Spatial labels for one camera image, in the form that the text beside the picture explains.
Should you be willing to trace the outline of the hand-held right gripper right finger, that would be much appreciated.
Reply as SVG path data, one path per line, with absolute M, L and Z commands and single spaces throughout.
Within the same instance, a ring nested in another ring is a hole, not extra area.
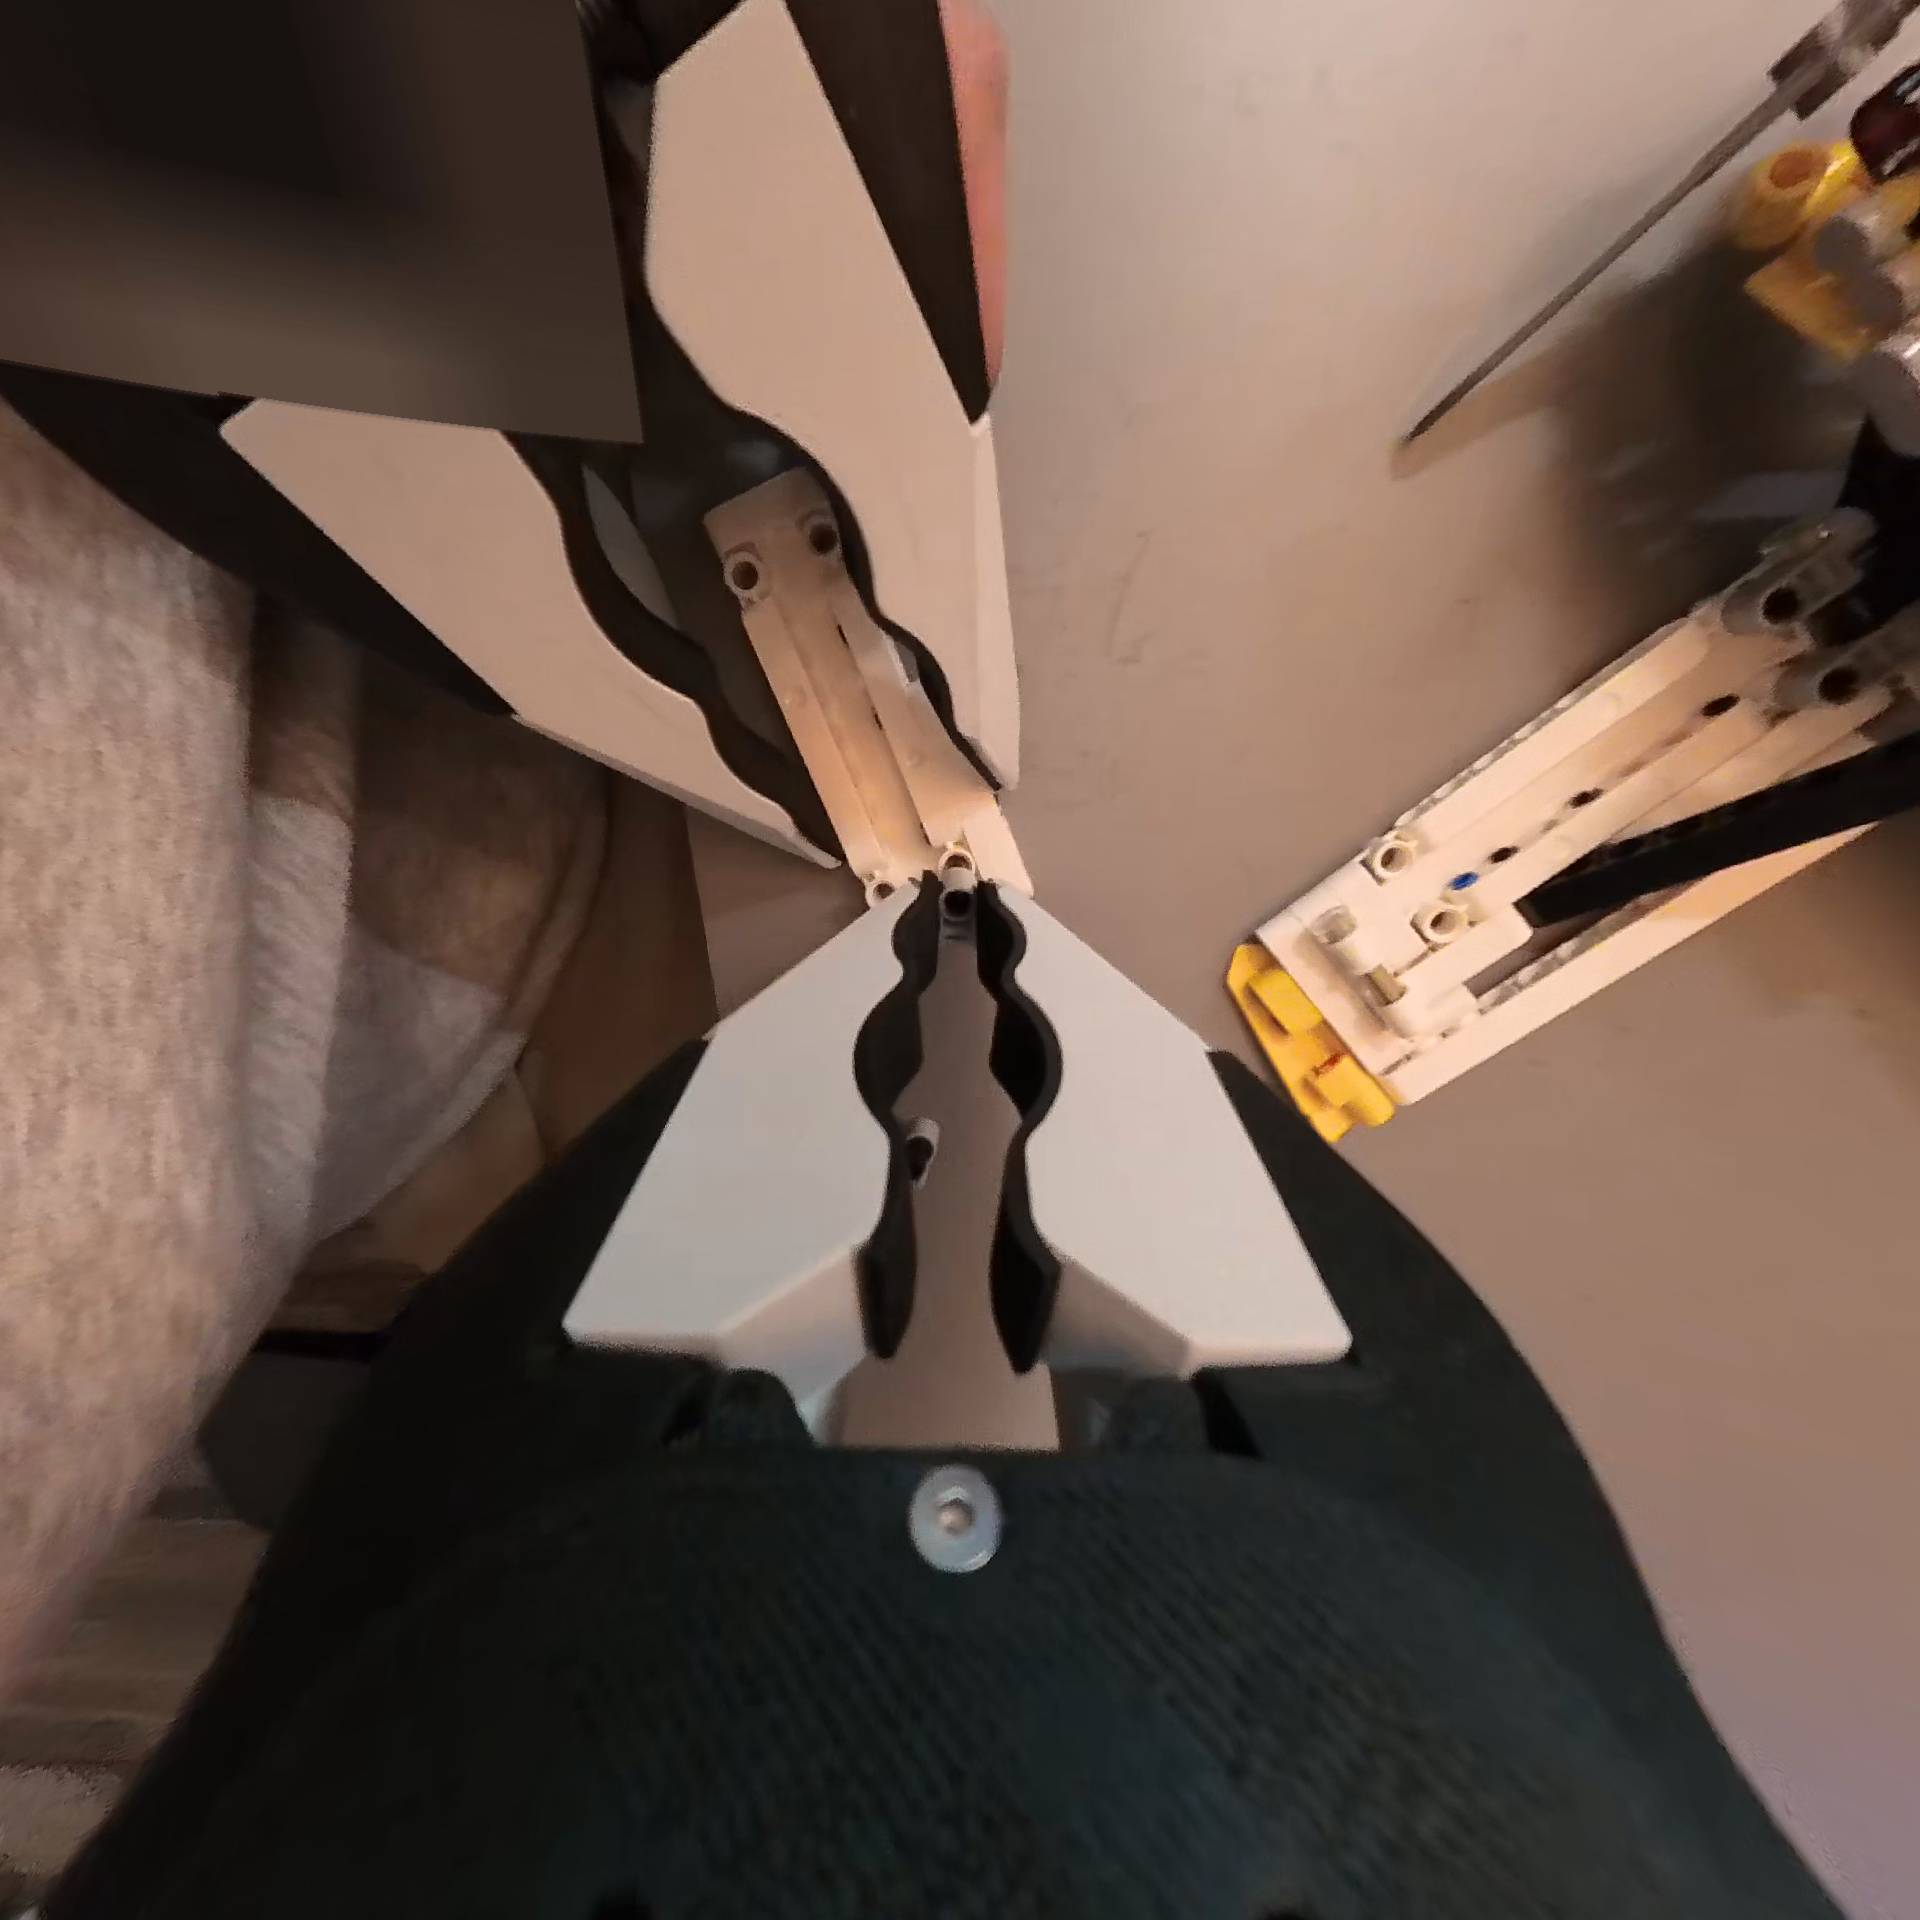
M 1020 890 L 981 883 L 972 918 L 1014 1109 L 992 1304 L 1060 1447 L 1094 1447 L 1137 1380 L 1349 1355 L 1211 1048 Z

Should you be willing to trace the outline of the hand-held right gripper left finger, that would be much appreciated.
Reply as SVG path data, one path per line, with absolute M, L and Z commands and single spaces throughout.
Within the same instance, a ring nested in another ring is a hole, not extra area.
M 575 1291 L 586 1346 L 780 1380 L 820 1440 L 917 1291 L 899 1100 L 944 888 L 899 888 L 722 1019 Z

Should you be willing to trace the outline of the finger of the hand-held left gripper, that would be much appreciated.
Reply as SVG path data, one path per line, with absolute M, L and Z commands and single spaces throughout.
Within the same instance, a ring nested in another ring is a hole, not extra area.
M 812 866 L 842 860 L 812 782 L 724 709 L 665 630 L 618 640 L 627 592 L 503 434 L 425 420 L 226 420 L 224 442 L 533 732 Z
M 948 728 L 1020 776 L 996 434 L 972 420 L 790 5 L 737 5 L 652 94 L 646 287 L 708 391 L 816 461 Z

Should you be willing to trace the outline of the white lego panel assembly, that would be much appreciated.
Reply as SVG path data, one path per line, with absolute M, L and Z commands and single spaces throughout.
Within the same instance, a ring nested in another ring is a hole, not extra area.
M 803 468 L 706 515 L 743 632 L 872 904 L 926 874 L 1031 893 L 1000 804 L 852 583 Z

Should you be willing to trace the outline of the lego helicopter model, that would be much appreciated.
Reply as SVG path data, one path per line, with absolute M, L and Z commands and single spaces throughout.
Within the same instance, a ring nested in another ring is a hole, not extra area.
M 1744 292 L 1865 403 L 1836 503 L 1242 941 L 1226 990 L 1329 1141 L 1380 1128 L 1916 814 L 1916 65 L 1740 184 Z

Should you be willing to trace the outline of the person's left hand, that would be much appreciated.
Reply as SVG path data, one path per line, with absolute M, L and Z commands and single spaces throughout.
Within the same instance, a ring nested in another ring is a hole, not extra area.
M 1010 137 L 1013 59 L 988 5 L 940 1 L 938 11 L 953 80 L 953 112 L 972 233 L 972 274 L 978 296 L 984 367 L 988 389 L 993 389 L 1004 365 L 1005 332 L 1005 152 Z

